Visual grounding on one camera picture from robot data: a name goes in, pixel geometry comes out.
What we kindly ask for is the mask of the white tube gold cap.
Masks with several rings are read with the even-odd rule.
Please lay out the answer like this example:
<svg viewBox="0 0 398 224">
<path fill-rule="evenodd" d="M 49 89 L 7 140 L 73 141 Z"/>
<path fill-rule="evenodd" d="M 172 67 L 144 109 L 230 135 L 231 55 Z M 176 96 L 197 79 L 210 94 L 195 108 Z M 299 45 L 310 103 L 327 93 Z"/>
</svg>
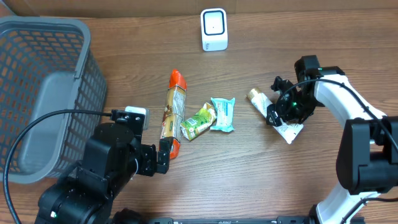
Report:
<svg viewBox="0 0 398 224">
<path fill-rule="evenodd" d="M 254 107 L 266 118 L 267 107 L 271 104 L 271 100 L 258 88 L 253 88 L 247 95 L 248 99 Z M 288 144 L 292 144 L 299 132 L 303 129 L 303 124 L 290 123 L 282 120 L 282 126 L 272 126 Z"/>
</svg>

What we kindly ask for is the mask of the orange spaghetti packet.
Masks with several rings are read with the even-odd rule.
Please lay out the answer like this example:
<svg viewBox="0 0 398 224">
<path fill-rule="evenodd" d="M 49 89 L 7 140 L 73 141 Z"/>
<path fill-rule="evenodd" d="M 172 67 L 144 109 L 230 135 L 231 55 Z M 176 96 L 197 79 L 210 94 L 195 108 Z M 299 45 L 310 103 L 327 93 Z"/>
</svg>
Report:
<svg viewBox="0 0 398 224">
<path fill-rule="evenodd" d="M 187 83 L 183 75 L 176 69 L 172 70 L 160 132 L 161 139 L 171 139 L 171 159 L 178 156 L 181 145 L 180 125 L 184 120 L 186 91 Z"/>
</svg>

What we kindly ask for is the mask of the green drink carton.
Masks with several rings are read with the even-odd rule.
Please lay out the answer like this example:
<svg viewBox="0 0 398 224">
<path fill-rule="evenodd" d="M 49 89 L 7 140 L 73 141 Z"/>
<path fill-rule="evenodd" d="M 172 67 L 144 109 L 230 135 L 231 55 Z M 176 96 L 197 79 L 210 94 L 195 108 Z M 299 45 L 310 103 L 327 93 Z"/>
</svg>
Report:
<svg viewBox="0 0 398 224">
<path fill-rule="evenodd" d="M 183 136 L 189 141 L 192 141 L 208 129 L 215 121 L 216 111 L 214 106 L 205 103 L 195 115 L 183 121 L 180 127 Z"/>
</svg>

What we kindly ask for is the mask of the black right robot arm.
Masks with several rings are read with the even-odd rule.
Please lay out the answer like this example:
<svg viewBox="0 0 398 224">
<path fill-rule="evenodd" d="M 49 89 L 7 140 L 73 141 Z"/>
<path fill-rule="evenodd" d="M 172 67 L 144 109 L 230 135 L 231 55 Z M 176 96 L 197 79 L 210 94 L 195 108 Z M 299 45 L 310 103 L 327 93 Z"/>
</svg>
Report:
<svg viewBox="0 0 398 224">
<path fill-rule="evenodd" d="M 267 123 L 302 124 L 317 106 L 330 110 L 343 126 L 336 159 L 337 185 L 313 209 L 314 223 L 351 223 L 369 202 L 396 202 L 381 195 L 397 186 L 397 117 L 371 106 L 339 67 L 296 69 L 298 82 L 276 77 L 279 98 L 267 107 Z"/>
</svg>

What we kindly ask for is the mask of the mint green tissue pack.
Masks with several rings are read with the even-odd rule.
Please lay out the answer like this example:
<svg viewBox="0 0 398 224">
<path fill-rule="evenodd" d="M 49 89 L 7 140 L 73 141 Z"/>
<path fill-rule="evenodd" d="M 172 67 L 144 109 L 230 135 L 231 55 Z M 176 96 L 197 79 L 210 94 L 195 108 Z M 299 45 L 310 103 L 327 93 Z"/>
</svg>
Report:
<svg viewBox="0 0 398 224">
<path fill-rule="evenodd" d="M 210 129 L 226 133 L 234 131 L 233 113 L 235 98 L 232 98 L 231 100 L 224 98 L 211 98 L 211 101 L 215 107 L 217 118 L 215 125 L 211 126 Z"/>
</svg>

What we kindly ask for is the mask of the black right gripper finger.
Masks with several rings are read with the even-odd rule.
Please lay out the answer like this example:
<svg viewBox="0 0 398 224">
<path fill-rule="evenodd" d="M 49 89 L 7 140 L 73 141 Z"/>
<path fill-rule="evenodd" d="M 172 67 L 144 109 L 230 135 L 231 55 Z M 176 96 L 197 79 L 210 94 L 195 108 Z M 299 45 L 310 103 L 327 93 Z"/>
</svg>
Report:
<svg viewBox="0 0 398 224">
<path fill-rule="evenodd" d="M 266 123 L 270 126 L 282 126 L 282 120 L 275 110 L 275 104 L 267 107 Z"/>
<path fill-rule="evenodd" d="M 289 80 L 284 80 L 280 76 L 275 77 L 274 83 L 271 85 L 273 91 L 284 93 L 294 84 Z"/>
</svg>

